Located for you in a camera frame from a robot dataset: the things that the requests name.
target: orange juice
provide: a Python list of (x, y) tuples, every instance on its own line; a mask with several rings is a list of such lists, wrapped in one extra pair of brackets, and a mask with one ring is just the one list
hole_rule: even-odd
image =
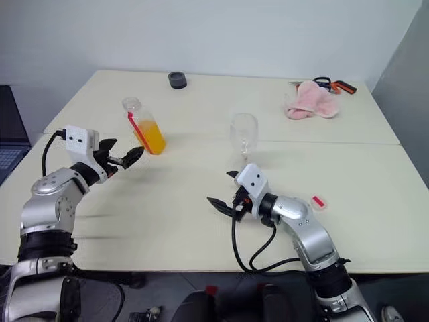
[(141, 138), (136, 131), (134, 131), (134, 134), (140, 141), (140, 144), (144, 146), (150, 154), (161, 154), (166, 147), (166, 141), (156, 122), (151, 119), (145, 119), (138, 123), (138, 128), (143, 134), (143, 138)]

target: gray wall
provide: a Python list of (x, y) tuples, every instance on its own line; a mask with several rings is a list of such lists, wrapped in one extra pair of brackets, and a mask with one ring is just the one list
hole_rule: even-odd
[(429, 0), (417, 12), (373, 96), (429, 186)]

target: laptop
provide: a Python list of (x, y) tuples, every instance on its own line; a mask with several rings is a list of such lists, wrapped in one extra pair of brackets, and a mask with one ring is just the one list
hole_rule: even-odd
[(0, 185), (30, 148), (11, 87), (0, 85)]

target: wine glass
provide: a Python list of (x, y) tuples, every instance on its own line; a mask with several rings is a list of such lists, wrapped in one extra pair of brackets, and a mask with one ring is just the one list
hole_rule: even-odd
[(249, 153), (256, 149), (258, 136), (257, 119), (250, 113), (238, 113), (233, 116), (229, 139), (234, 151), (238, 152), (247, 163)]

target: white wall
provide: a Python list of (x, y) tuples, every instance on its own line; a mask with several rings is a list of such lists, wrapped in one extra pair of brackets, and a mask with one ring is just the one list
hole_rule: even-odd
[(0, 0), (0, 83), (31, 137), (100, 68), (375, 86), (421, 0)]

